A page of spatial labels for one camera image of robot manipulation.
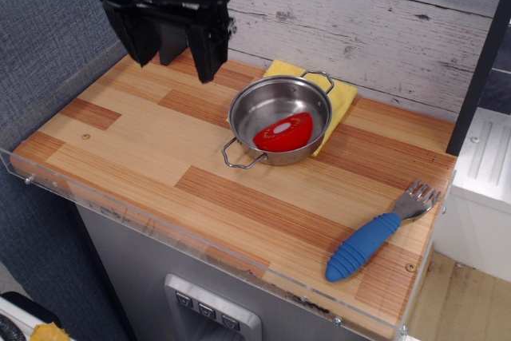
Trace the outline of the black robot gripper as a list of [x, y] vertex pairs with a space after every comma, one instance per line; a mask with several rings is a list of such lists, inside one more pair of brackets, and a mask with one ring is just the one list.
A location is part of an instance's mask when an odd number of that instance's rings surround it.
[[187, 29], [196, 72], [212, 81], [228, 59], [228, 41], [236, 32], [228, 14], [230, 0], [101, 0], [107, 19], [129, 56], [147, 65], [160, 49], [153, 22]]

